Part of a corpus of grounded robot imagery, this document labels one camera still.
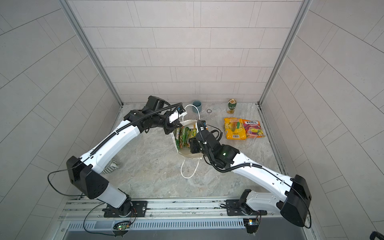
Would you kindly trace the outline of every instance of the tiled wall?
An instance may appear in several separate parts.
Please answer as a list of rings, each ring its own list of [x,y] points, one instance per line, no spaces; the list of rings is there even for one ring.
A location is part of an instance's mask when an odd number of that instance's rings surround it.
[[[48,173],[102,140],[119,105],[56,0],[3,0],[0,14],[0,238],[41,239],[71,199]],[[51,178],[78,194],[66,171]]]
[[[323,239],[384,233],[383,15],[383,1],[314,0],[262,106]]]
[[[126,103],[258,101],[301,4],[68,2]]]

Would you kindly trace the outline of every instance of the candy bag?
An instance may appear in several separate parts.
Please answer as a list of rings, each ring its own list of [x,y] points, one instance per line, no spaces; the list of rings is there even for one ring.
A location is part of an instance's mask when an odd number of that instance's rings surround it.
[[[241,118],[224,118],[224,129],[227,139],[247,139]]]
[[[250,121],[243,119],[247,138],[265,137],[259,121]]]

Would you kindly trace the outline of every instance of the green can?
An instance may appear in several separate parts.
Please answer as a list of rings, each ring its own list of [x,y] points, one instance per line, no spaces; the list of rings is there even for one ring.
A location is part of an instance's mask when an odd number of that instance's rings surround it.
[[[236,104],[237,104],[236,100],[230,99],[228,101],[227,113],[233,114],[235,112]]]

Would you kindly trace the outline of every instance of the bag handle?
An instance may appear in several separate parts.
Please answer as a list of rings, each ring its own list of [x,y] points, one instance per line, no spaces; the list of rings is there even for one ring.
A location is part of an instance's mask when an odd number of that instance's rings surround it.
[[[199,120],[200,120],[200,113],[199,113],[199,110],[198,110],[198,108],[197,108],[195,105],[193,105],[193,104],[188,104],[187,106],[185,106],[185,108],[186,108],[186,107],[188,107],[188,106],[193,106],[193,107],[195,107],[195,108],[196,108],[196,110],[197,110],[197,113],[199,114]]]

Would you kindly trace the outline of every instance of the white rope handle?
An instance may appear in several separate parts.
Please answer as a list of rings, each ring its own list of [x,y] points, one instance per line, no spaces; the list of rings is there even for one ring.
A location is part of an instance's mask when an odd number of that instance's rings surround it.
[[[200,113],[199,113],[199,109],[195,106],[195,105],[193,105],[193,104],[188,104],[187,106],[185,106],[185,108],[186,107],[188,107],[188,106],[194,106],[195,108],[196,108],[196,110],[197,110],[197,113],[199,114],[199,120],[200,120]]]
[[[195,171],[193,172],[192,176],[190,176],[190,177],[184,177],[184,175],[183,175],[183,165],[184,165],[184,162],[185,162],[185,158],[184,158],[183,164],[181,165],[181,168],[180,168],[181,176],[183,176],[183,178],[187,178],[187,179],[193,177],[193,175],[195,175],[195,172],[196,172],[196,170],[197,170],[197,167],[199,166],[200,158],[199,158],[199,161],[197,162],[197,166],[196,166],[196,168],[195,168]]]

